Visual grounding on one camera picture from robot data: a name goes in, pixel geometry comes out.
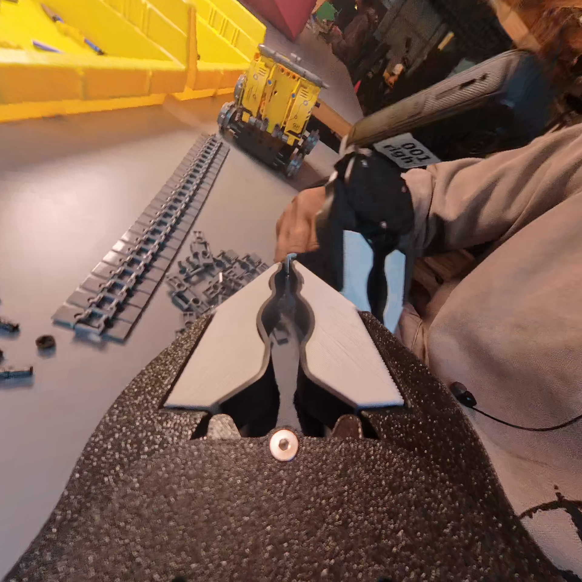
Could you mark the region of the pile of small building pieces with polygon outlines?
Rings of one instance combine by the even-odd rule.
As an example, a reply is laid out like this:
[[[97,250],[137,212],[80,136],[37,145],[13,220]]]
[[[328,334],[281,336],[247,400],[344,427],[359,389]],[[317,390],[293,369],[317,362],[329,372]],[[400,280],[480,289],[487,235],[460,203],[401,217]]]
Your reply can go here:
[[[2,309],[1,306],[1,384],[32,382],[35,374],[34,366],[15,360],[10,352],[20,338],[20,324],[7,316]]]

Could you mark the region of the pile of grey track links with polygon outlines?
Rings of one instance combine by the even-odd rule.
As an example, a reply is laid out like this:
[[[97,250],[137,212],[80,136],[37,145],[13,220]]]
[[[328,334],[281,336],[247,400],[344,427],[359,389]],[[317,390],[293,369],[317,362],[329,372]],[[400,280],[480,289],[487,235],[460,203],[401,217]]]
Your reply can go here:
[[[213,312],[268,268],[269,264],[255,253],[214,253],[204,233],[193,231],[188,256],[179,260],[177,270],[165,279],[171,302],[180,311],[176,336],[184,334],[200,317]]]

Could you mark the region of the person's right forearm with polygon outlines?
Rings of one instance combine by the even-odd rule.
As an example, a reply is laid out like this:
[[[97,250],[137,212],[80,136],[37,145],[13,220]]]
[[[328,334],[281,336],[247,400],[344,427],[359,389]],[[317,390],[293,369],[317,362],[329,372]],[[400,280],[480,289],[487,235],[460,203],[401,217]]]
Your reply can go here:
[[[519,149],[411,169],[402,178],[413,202],[416,251],[503,243],[581,193],[581,124]]]

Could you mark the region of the cluster of blue grey pieces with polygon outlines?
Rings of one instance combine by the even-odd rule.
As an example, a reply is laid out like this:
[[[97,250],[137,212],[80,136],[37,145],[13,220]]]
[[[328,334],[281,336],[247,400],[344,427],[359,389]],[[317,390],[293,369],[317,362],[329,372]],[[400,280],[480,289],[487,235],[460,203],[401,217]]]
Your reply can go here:
[[[54,29],[58,34],[62,37],[66,37],[69,40],[73,41],[75,44],[81,47],[87,47],[91,49],[91,51],[99,56],[105,56],[106,52],[99,47],[96,43],[90,40],[80,29],[74,27],[64,21],[64,19],[56,13],[52,8],[50,8],[45,3],[40,4],[33,4],[34,6],[38,6],[38,8],[45,14],[46,18],[51,21],[54,25]],[[64,54],[64,51],[50,45],[46,42],[41,40],[37,40],[33,38],[31,40],[31,44],[34,49],[41,51],[41,52],[48,52],[51,54]]]

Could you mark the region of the yellow toy robot vehicle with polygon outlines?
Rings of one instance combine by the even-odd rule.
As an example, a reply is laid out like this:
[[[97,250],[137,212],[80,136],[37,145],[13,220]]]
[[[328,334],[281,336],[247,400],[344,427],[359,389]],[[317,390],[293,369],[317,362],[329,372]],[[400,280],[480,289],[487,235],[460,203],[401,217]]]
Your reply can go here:
[[[220,134],[288,179],[319,143],[311,117],[328,85],[300,57],[259,44],[217,117]]]

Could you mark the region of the yellow plastic storage bin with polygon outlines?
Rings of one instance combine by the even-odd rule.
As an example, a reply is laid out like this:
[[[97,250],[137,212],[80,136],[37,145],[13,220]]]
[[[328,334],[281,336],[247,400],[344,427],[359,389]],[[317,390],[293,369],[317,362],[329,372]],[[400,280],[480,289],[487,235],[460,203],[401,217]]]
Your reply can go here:
[[[180,101],[233,92],[263,43],[266,26],[239,1],[184,1],[187,8],[185,88]]]
[[[58,34],[37,3],[106,55]],[[185,88],[186,30],[184,1],[1,1],[1,122],[161,104]]]

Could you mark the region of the grey desk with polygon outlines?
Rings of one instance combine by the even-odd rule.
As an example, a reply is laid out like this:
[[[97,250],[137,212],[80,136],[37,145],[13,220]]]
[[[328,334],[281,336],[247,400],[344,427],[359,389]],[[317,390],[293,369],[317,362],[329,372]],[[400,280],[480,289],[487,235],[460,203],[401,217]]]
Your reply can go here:
[[[127,341],[94,343],[52,316],[144,211],[229,97],[1,125],[1,306],[32,382],[1,384],[1,577],[52,513],[105,412],[169,346],[160,284]]]

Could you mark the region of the person's beige hoodie torso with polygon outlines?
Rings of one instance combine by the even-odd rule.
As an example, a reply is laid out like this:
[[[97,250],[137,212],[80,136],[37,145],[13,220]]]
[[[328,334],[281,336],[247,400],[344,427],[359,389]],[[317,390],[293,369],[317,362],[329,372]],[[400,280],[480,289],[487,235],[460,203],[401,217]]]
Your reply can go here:
[[[429,324],[411,307],[397,334],[445,385],[506,423],[550,428],[581,414],[581,198],[537,218],[440,296]],[[581,421],[523,431],[465,411],[521,524],[581,578]]]

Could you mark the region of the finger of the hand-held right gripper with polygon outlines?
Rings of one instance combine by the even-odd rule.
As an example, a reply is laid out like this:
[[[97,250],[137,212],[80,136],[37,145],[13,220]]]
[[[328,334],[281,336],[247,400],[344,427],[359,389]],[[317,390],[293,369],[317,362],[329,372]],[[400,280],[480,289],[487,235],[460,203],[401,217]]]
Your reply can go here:
[[[329,220],[329,257],[333,286],[360,311],[371,312],[368,280],[374,251],[365,236],[349,223],[349,216],[335,211]]]
[[[406,257],[399,250],[375,251],[369,275],[369,304],[383,325],[397,325],[406,290]]]

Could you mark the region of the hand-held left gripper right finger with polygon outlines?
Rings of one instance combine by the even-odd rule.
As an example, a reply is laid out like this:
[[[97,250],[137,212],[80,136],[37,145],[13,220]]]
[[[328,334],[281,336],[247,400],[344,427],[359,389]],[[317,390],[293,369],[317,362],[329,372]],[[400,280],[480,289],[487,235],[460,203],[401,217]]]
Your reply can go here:
[[[404,406],[404,398],[356,306],[297,261],[297,305],[306,309],[302,368],[353,409]]]

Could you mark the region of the person's right hand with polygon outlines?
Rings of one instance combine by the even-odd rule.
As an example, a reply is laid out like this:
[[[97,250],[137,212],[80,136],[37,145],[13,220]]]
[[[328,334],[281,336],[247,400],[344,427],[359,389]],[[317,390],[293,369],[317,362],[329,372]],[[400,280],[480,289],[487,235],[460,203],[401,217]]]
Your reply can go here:
[[[316,216],[325,202],[325,186],[303,190],[286,207],[276,223],[274,261],[289,254],[317,251]]]

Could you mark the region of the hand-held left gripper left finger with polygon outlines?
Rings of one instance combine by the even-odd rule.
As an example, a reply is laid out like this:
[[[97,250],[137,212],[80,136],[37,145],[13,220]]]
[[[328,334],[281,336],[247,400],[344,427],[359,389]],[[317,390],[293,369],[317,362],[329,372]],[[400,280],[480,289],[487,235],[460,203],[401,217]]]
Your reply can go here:
[[[218,410],[262,378],[271,358],[263,315],[282,263],[217,307],[164,402],[169,409]]]

